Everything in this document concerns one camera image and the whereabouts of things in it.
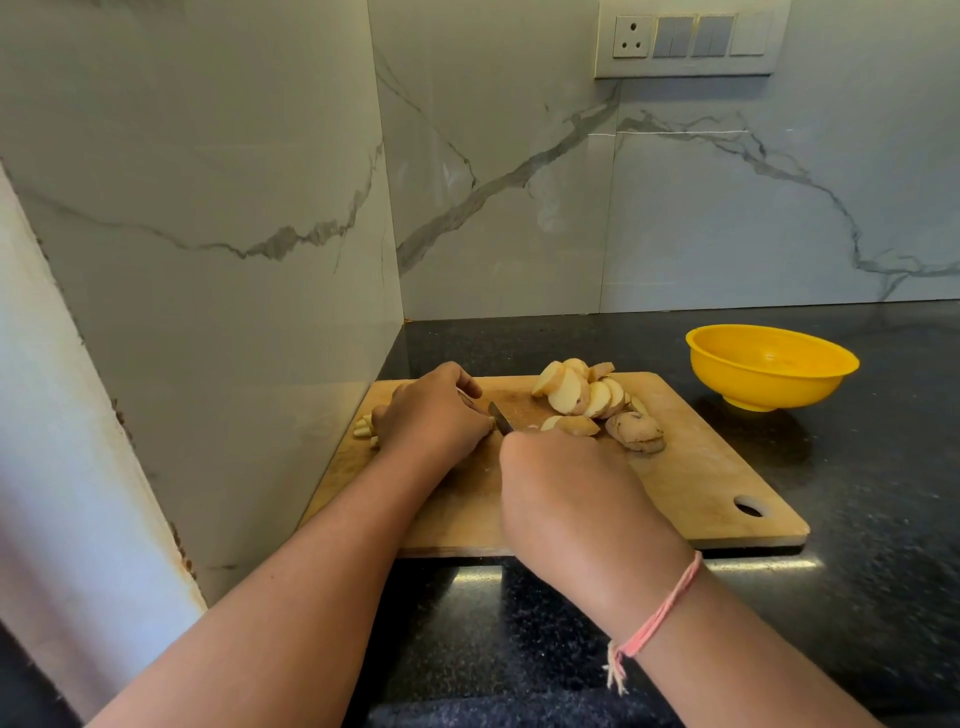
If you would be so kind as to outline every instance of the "pink thread bracelet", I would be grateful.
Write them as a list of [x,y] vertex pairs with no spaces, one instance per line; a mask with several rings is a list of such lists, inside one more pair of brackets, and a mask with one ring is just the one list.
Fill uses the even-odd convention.
[[627,672],[623,668],[623,658],[634,657],[643,649],[644,645],[650,642],[650,638],[660,629],[660,625],[663,624],[664,620],[669,616],[677,604],[678,599],[690,588],[690,584],[693,582],[697,571],[700,570],[700,565],[703,563],[704,555],[700,551],[696,551],[693,557],[693,563],[686,568],[684,575],[680,577],[680,581],[677,582],[677,586],[673,588],[670,596],[664,600],[660,608],[654,612],[653,616],[647,619],[643,623],[643,626],[636,630],[636,634],[620,647],[617,647],[613,640],[610,640],[610,645],[607,647],[607,689],[609,689],[613,683],[616,683],[616,689],[621,695],[627,691],[624,687]]

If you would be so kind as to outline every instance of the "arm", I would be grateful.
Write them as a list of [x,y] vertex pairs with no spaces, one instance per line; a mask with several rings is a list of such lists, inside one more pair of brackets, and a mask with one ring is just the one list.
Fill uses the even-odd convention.
[[[504,531],[517,557],[625,643],[693,549],[599,442],[514,433],[500,463]],[[879,725],[707,569],[636,658],[689,728]]]
[[410,521],[490,431],[444,364],[374,422],[373,462],[94,718],[107,726],[339,725]]

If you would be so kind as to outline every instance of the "cutting board handle hole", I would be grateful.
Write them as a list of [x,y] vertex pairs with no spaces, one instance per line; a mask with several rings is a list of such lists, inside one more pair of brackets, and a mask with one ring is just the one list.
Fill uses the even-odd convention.
[[733,505],[735,505],[741,513],[746,513],[755,519],[762,519],[767,515],[767,507],[754,497],[737,496],[733,499]]

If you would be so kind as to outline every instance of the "hand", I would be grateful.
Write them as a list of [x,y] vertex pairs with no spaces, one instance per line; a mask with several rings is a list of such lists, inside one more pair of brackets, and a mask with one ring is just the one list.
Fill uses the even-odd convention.
[[431,458],[446,474],[491,431],[490,417],[458,390],[483,396],[473,377],[452,361],[397,387],[390,406],[372,412],[381,451]]
[[623,643],[673,589],[693,549],[603,445],[558,430],[508,435],[503,530],[528,569]]

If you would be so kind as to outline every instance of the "power socket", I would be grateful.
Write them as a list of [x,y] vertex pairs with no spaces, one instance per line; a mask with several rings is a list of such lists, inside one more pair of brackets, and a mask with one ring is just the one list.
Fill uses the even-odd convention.
[[653,15],[618,15],[613,33],[613,57],[645,59],[649,56],[656,20]]

